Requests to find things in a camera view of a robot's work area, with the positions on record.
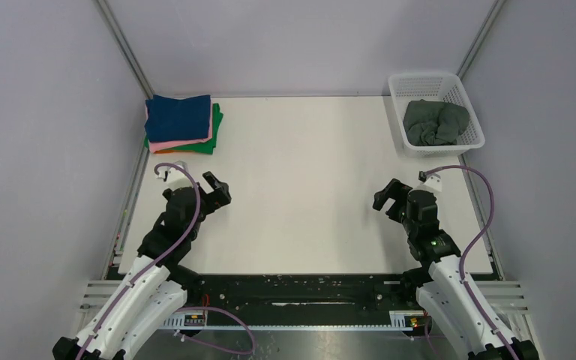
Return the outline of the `dark grey t-shirt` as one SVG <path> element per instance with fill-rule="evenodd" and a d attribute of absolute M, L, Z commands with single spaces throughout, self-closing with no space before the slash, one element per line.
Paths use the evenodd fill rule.
<path fill-rule="evenodd" d="M 469 123 L 465 107 L 442 101 L 410 101 L 403 117 L 406 138 L 413 146 L 455 146 Z"/>

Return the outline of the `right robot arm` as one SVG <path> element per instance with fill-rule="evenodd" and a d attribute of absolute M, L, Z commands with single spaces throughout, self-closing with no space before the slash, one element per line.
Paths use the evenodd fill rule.
<path fill-rule="evenodd" d="M 377 211 L 392 200 L 386 215 L 404 228 L 409 251 L 420 263 L 402 274 L 401 301 L 423 308 L 463 359 L 538 359 L 535 344 L 515 335 L 465 270 L 460 248 L 440 226 L 435 196 L 440 188 L 436 176 L 418 187 L 393 178 L 374 195 Z"/>

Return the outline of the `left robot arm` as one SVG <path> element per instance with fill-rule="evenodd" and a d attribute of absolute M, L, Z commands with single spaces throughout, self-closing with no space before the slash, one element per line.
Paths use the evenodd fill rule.
<path fill-rule="evenodd" d="M 165 184 L 164 210 L 105 305 L 76 337 L 55 343 L 55 359 L 132 359 L 173 312 L 202 301 L 201 275 L 180 262 L 206 217 L 231 203 L 229 186 L 211 172 L 202 175 L 210 192 L 177 169 L 165 168 L 157 177 Z"/>

